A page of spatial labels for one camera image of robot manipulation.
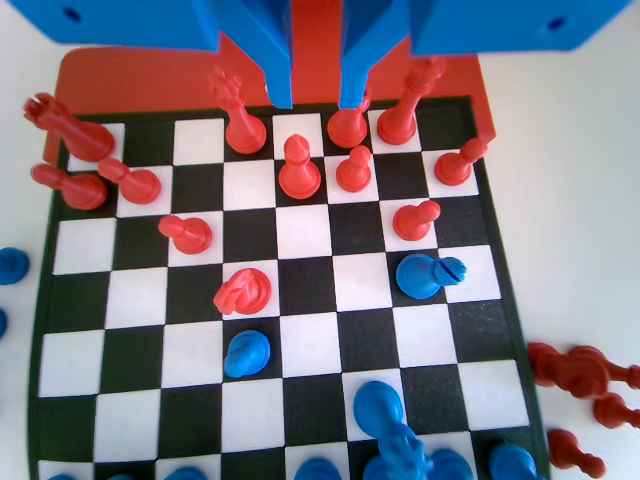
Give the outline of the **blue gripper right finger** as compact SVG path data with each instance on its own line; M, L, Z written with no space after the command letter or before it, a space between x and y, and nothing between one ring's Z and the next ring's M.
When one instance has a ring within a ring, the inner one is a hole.
M364 96L370 69L405 38L415 57L573 50L618 13L615 0L345 1L340 106Z

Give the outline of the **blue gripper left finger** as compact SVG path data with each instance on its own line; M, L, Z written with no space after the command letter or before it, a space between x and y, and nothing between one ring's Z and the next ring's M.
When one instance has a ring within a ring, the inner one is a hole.
M13 1L11 5L51 40L217 52L228 37L265 76L271 103L292 100L289 1Z

